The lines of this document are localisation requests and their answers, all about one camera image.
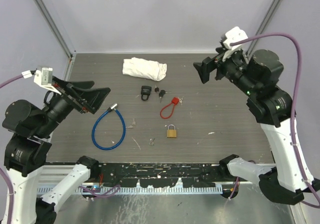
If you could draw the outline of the blue cable lock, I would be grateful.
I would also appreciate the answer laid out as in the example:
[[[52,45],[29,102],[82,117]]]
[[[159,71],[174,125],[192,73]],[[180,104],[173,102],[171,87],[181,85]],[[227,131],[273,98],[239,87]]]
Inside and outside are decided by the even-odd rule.
[[[111,151],[119,147],[125,137],[125,120],[118,110],[118,104],[114,103],[95,121],[91,130],[91,141],[99,150]]]

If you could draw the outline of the black-headed keys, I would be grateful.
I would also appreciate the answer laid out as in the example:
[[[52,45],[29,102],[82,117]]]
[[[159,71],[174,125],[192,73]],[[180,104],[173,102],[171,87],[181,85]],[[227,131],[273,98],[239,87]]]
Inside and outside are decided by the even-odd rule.
[[[155,86],[154,88],[154,92],[158,93],[158,97],[159,97],[159,102],[162,102],[163,97],[165,96],[165,94],[170,94],[170,91],[166,91],[164,89],[160,89],[158,86]]]

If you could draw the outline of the blue lock silver keys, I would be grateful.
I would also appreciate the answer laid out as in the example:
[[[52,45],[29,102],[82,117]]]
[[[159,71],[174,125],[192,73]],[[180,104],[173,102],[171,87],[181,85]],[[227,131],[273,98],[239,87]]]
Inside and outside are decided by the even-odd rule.
[[[136,120],[133,118],[132,119],[132,124],[129,125],[129,126],[126,126],[125,128],[126,129],[133,129],[133,128],[135,128],[135,126],[136,126]]]

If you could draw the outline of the black padlock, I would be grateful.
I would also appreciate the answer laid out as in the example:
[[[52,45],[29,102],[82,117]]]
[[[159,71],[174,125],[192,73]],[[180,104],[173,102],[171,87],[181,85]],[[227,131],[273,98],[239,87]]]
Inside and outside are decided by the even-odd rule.
[[[152,87],[148,85],[141,86],[140,98],[142,101],[147,101],[151,95]]]

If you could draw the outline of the brass padlock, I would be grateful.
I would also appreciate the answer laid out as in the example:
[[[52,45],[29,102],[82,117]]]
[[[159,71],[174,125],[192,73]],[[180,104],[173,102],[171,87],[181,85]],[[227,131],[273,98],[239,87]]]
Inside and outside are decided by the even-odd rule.
[[[167,138],[177,138],[177,130],[176,130],[175,125],[173,125],[173,124],[168,125],[166,137]]]

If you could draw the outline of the small brass padlock key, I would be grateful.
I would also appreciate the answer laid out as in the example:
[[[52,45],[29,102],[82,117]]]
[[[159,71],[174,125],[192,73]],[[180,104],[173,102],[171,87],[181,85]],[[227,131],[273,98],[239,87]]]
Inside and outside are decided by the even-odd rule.
[[[153,145],[154,145],[154,142],[155,142],[155,138],[150,139],[149,145],[150,145],[150,146],[153,146]]]

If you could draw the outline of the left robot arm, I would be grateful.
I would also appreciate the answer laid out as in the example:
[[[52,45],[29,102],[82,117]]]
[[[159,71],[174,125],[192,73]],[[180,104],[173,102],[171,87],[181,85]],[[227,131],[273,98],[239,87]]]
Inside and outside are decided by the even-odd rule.
[[[71,172],[42,197],[37,196],[41,173],[51,148],[50,135],[72,112],[96,113],[110,93],[94,88],[93,81],[68,82],[54,79],[43,99],[43,108],[20,99],[5,111],[2,126],[12,132],[4,153],[2,175],[8,185],[3,221],[8,224],[52,224],[72,192],[85,181],[100,177],[99,162],[81,156]]]

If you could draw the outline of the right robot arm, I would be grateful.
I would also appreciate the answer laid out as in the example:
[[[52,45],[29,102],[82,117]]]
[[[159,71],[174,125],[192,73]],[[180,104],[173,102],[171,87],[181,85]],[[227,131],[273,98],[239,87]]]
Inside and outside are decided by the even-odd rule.
[[[249,61],[242,50],[223,60],[226,52],[193,63],[203,84],[216,71],[216,80],[228,79],[246,96],[249,111],[267,137],[275,167],[263,167],[232,154],[219,161],[219,175],[225,181],[242,178],[259,186],[264,196],[273,203],[296,205],[311,192],[304,182],[291,133],[291,96],[277,86],[284,70],[276,53],[259,49]]]

